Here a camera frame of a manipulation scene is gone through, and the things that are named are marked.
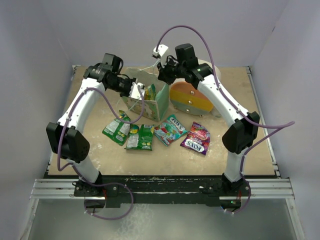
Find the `green spring tea Fox's packet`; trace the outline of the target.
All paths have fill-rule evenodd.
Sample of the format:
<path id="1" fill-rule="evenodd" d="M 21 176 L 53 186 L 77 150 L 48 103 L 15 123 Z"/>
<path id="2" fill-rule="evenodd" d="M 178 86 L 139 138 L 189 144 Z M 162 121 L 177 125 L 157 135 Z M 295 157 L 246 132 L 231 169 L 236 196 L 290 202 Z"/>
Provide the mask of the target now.
<path id="1" fill-rule="evenodd" d="M 152 83 L 151 85 L 147 86 L 145 89 L 144 100 L 147 101 L 155 101 L 156 100 L 156 86 Z"/>

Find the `green cake paper bag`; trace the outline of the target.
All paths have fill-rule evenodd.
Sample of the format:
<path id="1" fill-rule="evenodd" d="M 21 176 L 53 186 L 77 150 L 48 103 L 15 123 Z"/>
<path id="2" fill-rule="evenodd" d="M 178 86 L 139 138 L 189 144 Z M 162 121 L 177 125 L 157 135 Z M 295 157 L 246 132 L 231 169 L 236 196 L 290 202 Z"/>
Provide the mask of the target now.
<path id="1" fill-rule="evenodd" d="M 143 116 L 155 122 L 161 121 L 169 108 L 169 86 L 158 80 L 157 67 L 155 65 L 145 68 L 128 67 L 124 74 L 136 78 L 138 83 L 144 85 Z"/>

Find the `teal mint blossom Fox's packet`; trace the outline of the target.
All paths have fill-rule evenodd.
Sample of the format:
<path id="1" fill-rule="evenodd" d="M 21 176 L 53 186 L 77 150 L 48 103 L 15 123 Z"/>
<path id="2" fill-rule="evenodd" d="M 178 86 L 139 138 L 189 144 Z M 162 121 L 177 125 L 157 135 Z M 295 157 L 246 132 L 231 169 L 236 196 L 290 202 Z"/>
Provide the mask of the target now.
<path id="1" fill-rule="evenodd" d="M 165 146 L 169 146 L 187 132 L 187 129 L 181 124 L 175 114 L 171 114 L 160 125 L 154 128 L 154 135 Z"/>

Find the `purple Fox's berries packet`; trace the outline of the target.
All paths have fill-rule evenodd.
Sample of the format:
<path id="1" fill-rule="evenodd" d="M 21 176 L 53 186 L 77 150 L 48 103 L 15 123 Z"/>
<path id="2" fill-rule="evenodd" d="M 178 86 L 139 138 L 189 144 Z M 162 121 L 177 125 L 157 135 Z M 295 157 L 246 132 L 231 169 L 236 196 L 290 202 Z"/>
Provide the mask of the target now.
<path id="1" fill-rule="evenodd" d="M 180 146 L 205 156 L 210 142 L 210 132 L 204 126 L 194 121 L 190 131 L 186 138 L 181 142 Z"/>

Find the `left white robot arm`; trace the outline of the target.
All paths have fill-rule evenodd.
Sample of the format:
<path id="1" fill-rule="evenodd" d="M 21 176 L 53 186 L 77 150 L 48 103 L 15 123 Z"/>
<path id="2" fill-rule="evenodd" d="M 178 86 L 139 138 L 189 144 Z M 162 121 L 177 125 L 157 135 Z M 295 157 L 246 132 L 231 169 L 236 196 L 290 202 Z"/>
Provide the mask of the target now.
<path id="1" fill-rule="evenodd" d="M 90 143 L 83 135 L 92 109 L 107 89 L 122 97 L 144 98 L 143 85 L 135 78 L 120 76 L 123 65 L 120 57 L 105 53 L 102 62 L 85 70 L 81 86 L 66 112 L 57 122 L 49 122 L 46 127 L 51 150 L 57 155 L 58 171 L 72 167 L 79 177 L 74 183 L 75 188 L 91 196 L 106 191 L 102 174 L 89 158 Z"/>

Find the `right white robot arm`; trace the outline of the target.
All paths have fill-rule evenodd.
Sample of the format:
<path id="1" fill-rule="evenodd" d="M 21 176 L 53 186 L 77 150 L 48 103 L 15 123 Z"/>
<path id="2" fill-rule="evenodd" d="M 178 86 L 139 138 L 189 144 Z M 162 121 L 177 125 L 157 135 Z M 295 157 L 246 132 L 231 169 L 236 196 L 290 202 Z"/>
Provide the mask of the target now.
<path id="1" fill-rule="evenodd" d="M 168 85 L 176 79 L 184 79 L 220 113 L 228 126 L 222 136 L 222 143 L 227 149 L 227 162 L 221 177 L 221 189 L 228 196 L 236 195 L 239 190 L 248 187 L 243 179 L 245 152 L 257 138 L 260 116 L 255 111 L 249 112 L 231 96 L 217 77 L 213 64 L 199 63 L 191 44 L 178 45 L 175 53 L 176 57 L 172 57 L 164 44 L 154 48 L 153 57 L 160 60 L 157 65 L 158 79 Z"/>

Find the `cream round drawer cabinet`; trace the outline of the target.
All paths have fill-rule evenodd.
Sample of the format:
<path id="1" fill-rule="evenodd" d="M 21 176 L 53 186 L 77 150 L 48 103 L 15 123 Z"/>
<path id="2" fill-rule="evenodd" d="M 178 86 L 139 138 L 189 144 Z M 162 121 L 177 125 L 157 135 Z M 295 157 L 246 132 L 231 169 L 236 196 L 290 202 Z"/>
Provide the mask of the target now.
<path id="1" fill-rule="evenodd" d="M 195 116 L 206 115 L 214 107 L 205 95 L 182 78 L 170 86 L 169 99 L 176 109 Z"/>

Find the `green Fox's back-side packet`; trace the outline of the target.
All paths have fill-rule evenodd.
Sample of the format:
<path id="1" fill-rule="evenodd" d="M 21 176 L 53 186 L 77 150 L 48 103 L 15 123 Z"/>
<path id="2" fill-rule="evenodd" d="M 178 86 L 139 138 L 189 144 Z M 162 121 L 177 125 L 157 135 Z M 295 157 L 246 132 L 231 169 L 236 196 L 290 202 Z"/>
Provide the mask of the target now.
<path id="1" fill-rule="evenodd" d="M 116 144 L 123 146 L 128 138 L 131 125 L 115 118 L 102 130 L 102 133 Z"/>

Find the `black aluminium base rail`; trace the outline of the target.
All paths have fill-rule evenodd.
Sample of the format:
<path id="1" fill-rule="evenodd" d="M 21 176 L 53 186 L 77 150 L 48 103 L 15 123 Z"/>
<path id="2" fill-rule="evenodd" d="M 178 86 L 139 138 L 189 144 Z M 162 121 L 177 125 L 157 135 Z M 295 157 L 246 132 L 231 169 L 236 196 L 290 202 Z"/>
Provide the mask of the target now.
<path id="1" fill-rule="evenodd" d="M 293 199 L 288 178 L 247 178 L 228 184 L 222 176 L 209 175 L 105 175 L 103 187 L 67 176 L 34 182 L 32 199 L 106 200 L 106 207 L 121 204 L 199 204 L 238 209 L 246 200 Z"/>

